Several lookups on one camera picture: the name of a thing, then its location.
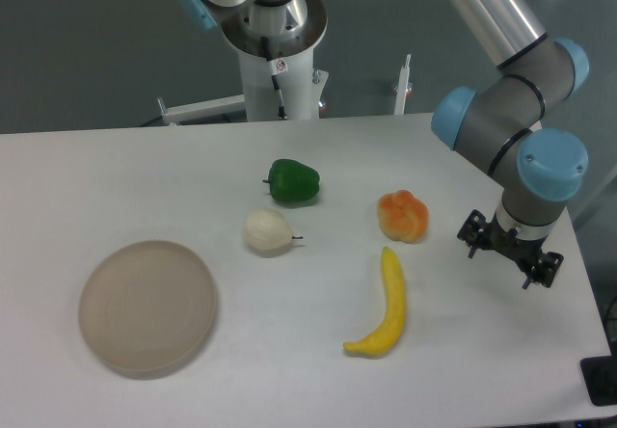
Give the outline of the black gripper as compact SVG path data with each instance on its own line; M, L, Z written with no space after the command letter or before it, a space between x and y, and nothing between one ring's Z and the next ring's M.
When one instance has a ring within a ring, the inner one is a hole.
M505 231L496 218L486 224L485 216L476 209L464 221L457 238L467 245L468 258L473 258L478 250L490 250L514 261L525 274L522 289L527 289L531 284L551 288L564 261L562 254L542 252L548 238L546 235L539 239L522 240L513 228Z

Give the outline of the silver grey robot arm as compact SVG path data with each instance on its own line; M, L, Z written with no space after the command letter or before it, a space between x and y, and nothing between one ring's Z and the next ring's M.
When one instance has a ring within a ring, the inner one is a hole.
M243 93L213 109L242 108L250 121L318 118L327 79L312 64L327 28L321 0L178 1L203 29L220 27L238 55ZM542 247L588 154L576 136L540 121L584 83L588 58L573 41L550 38L523 0L450 1L500 72L484 92L453 90L432 117L433 133L503 190L494 216L472 212L458 236L550 286L563 258Z

